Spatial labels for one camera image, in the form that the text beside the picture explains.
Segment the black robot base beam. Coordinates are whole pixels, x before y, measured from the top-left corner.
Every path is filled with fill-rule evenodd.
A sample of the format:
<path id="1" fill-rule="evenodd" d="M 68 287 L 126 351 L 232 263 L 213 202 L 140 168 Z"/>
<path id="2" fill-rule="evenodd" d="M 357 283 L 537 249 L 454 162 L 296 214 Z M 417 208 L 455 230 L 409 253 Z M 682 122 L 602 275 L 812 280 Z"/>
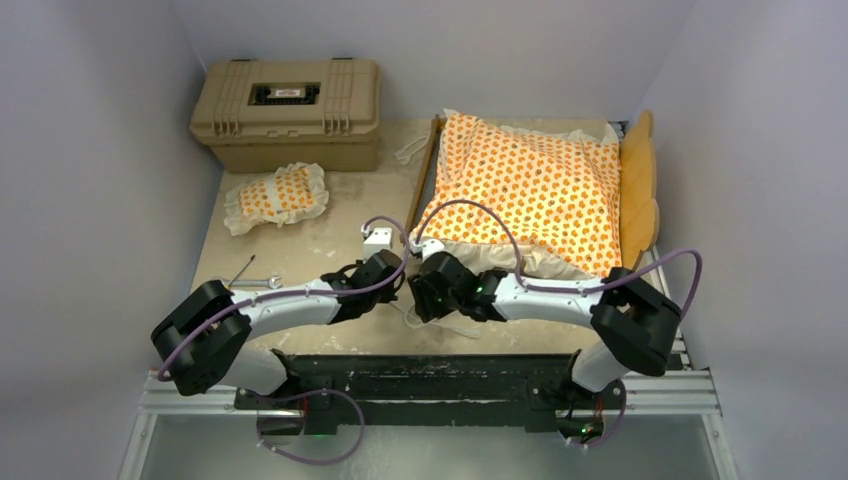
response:
<path id="1" fill-rule="evenodd" d="M 576 381 L 573 354 L 286 355 L 240 361 L 204 359 L 173 368 L 184 396 L 217 386 L 237 390 L 234 406 L 263 417 L 301 408 L 304 432 L 333 434 L 344 424 L 419 427 L 517 427 L 528 433 L 596 437 L 605 408 L 624 404 L 622 377 L 597 391 Z"/>

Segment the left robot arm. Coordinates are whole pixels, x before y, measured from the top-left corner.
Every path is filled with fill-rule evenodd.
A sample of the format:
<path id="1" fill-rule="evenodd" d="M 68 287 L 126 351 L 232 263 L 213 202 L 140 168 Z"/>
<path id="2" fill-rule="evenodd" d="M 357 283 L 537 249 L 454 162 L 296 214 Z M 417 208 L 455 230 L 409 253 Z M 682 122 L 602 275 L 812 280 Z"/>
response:
<path id="1" fill-rule="evenodd" d="M 380 303 L 396 300 L 400 257 L 381 250 L 364 261 L 295 287 L 265 292 L 229 290 L 219 280 L 203 283 L 151 332 L 162 365 L 159 378 L 183 396 L 217 385 L 258 393 L 272 408 L 297 399 L 298 382 L 271 351 L 246 344 L 270 333 L 358 319 Z"/>

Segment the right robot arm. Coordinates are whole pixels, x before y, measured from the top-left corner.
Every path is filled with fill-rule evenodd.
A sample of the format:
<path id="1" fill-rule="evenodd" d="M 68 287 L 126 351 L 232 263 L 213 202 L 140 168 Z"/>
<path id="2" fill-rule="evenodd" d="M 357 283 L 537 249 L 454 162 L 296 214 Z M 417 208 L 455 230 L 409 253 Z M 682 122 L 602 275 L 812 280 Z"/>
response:
<path id="1" fill-rule="evenodd" d="M 439 252 L 408 286 L 423 322 L 458 312 L 477 322 L 544 320 L 593 330 L 598 341 L 577 353 L 561 381 L 564 399 L 576 407 L 628 372 L 663 376 L 682 319 L 675 302 L 622 267 L 604 278 L 544 280 L 500 269 L 475 274 Z"/>

